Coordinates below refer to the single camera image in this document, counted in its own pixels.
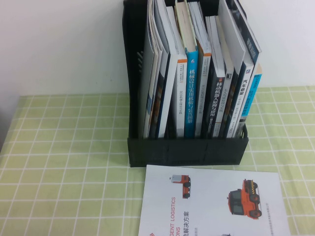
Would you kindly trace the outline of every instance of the blue book spine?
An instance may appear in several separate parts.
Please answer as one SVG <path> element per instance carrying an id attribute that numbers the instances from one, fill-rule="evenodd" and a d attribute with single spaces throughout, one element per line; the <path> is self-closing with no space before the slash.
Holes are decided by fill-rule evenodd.
<path id="1" fill-rule="evenodd" d="M 250 108 L 252 106 L 252 101 L 254 100 L 254 97 L 255 97 L 255 94 L 256 94 L 256 91 L 257 91 L 257 88 L 258 88 L 258 85 L 259 85 L 259 81 L 260 81 L 261 75 L 262 74 L 258 74 L 258 75 L 254 76 L 254 79 L 252 81 L 251 90 L 248 93 L 248 96 L 247 96 L 247 99 L 246 99 L 246 102 L 245 102 L 245 106 L 244 106 L 244 109 L 243 109 L 243 112 L 242 112 L 242 118 L 243 117 L 247 117 L 248 113 L 250 112 Z"/>
<path id="2" fill-rule="evenodd" d="M 186 110 L 185 110 L 185 138 L 193 138 L 195 133 L 195 105 L 196 79 L 198 70 L 198 50 L 188 52 L 187 55 L 187 83 L 186 83 Z"/>

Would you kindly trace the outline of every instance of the black magazine holder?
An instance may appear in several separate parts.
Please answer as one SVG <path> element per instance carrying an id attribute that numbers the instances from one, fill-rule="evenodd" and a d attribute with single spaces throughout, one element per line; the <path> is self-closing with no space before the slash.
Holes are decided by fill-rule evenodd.
<path id="1" fill-rule="evenodd" d="M 174 6 L 175 0 L 165 0 Z M 203 14 L 218 14 L 219 0 L 200 0 Z M 244 126 L 242 138 L 234 139 L 139 139 L 138 88 L 140 73 L 137 52 L 143 51 L 147 0 L 125 0 L 123 34 L 129 81 L 130 114 L 128 152 L 131 167 L 147 164 L 165 166 L 238 165 L 249 141 Z"/>

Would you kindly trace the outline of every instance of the white wall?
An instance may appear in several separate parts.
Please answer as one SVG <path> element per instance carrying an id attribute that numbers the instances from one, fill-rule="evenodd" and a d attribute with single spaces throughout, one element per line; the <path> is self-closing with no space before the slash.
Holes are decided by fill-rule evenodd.
<path id="1" fill-rule="evenodd" d="M 127 92 L 122 15 L 122 0 L 1 0 L 0 78 L 20 95 Z"/>
<path id="2" fill-rule="evenodd" d="M 240 1 L 263 50 L 261 86 L 315 84 L 315 1 Z M 122 13 L 122 0 L 1 0 L 0 80 L 20 95 L 127 92 Z"/>
<path id="3" fill-rule="evenodd" d="M 263 51 L 261 87 L 315 85 L 314 0 L 240 0 Z"/>

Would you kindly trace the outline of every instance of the white book spine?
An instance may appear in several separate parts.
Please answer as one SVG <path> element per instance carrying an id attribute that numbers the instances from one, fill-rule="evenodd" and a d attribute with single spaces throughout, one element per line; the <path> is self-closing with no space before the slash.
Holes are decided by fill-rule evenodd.
<path id="1" fill-rule="evenodd" d="M 185 127 L 185 100 L 186 100 L 186 77 L 187 77 L 187 59 L 185 62 L 177 63 L 176 70 L 176 134 L 177 137 L 184 137 Z"/>
<path id="2" fill-rule="evenodd" d="M 211 56 L 204 56 L 202 60 L 202 69 L 200 76 L 200 86 L 198 88 L 198 105 L 197 105 L 197 114 L 196 114 L 196 128 L 195 128 L 195 137 L 200 137 L 201 134 L 201 124 L 203 109 L 205 105 L 205 96 L 208 83 L 209 67 L 210 67 Z"/>
<path id="3" fill-rule="evenodd" d="M 229 71 L 226 73 L 226 76 L 225 76 L 222 95 L 221 95 L 221 99 L 220 99 L 220 103 L 219 103 L 217 119 L 216 119 L 215 127 L 213 130 L 213 135 L 212 135 L 213 138 L 217 138 L 219 136 L 222 118 L 223 118 L 224 110 L 225 110 L 225 105 L 226 105 L 227 97 L 228 97 L 228 94 L 230 91 L 232 75 L 233 75 L 233 71 L 232 71 L 232 73 Z"/>
<path id="4" fill-rule="evenodd" d="M 237 96 L 237 100 L 236 100 L 236 104 L 234 107 L 234 111 L 233 111 L 233 116 L 228 128 L 228 132 L 227 132 L 227 138 L 232 138 L 233 137 L 233 133 L 234 133 L 234 129 L 236 127 L 236 122 L 237 122 L 237 118 L 239 116 L 239 113 L 241 112 L 241 107 L 243 104 L 243 100 L 247 91 L 247 88 L 249 87 L 249 83 L 250 83 L 250 79 L 251 79 L 251 75 L 252 75 L 252 69 L 253 69 L 253 65 L 251 66 L 247 66 L 244 72 L 244 76 L 242 79 L 242 84 L 241 84 L 241 88 L 239 90 L 238 96 Z"/>

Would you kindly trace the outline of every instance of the black book spine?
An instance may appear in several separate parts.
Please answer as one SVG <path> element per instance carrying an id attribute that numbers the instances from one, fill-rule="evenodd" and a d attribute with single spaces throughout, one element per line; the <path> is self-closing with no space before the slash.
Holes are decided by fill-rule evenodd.
<path id="1" fill-rule="evenodd" d="M 238 97 L 238 94 L 239 94 L 240 89 L 241 89 L 241 85 L 242 85 L 242 81 L 243 81 L 242 78 L 244 76 L 245 69 L 246 69 L 246 66 L 243 63 L 242 67 L 241 67 L 240 75 L 238 76 L 238 80 L 237 80 L 237 84 L 236 84 L 235 91 L 234 91 L 234 94 L 233 94 L 233 99 L 232 99 L 230 111 L 228 113 L 227 121 L 226 121 L 226 124 L 225 124 L 225 129 L 224 129 L 224 133 L 223 133 L 223 137 L 224 138 L 227 136 L 228 129 L 229 129 L 229 126 L 230 126 L 230 123 L 231 123 L 231 120 L 232 120 L 234 108 L 235 108 L 235 105 L 236 105 L 236 102 L 237 102 L 237 97 Z"/>
<path id="2" fill-rule="evenodd" d="M 224 77 L 217 77 L 214 64 L 211 58 L 210 74 L 207 83 L 205 108 L 203 111 L 201 137 L 211 138 L 216 116 L 218 114 L 220 97 L 223 90 Z"/>
<path id="3" fill-rule="evenodd" d="M 226 126 L 226 123 L 227 123 L 228 115 L 229 115 L 231 104 L 232 104 L 232 100 L 233 100 L 233 95 L 234 95 L 235 88 L 236 88 L 236 85 L 237 85 L 237 80 L 238 80 L 238 74 L 236 73 L 236 71 L 234 69 L 233 76 L 232 76 L 232 81 L 231 81 L 231 86 L 230 86 L 230 91 L 229 91 L 229 95 L 228 95 L 228 98 L 227 98 L 227 101 L 226 101 L 224 115 L 223 115 L 220 131 L 219 131 L 219 138 L 222 138 L 223 134 L 224 134 L 225 126 Z"/>

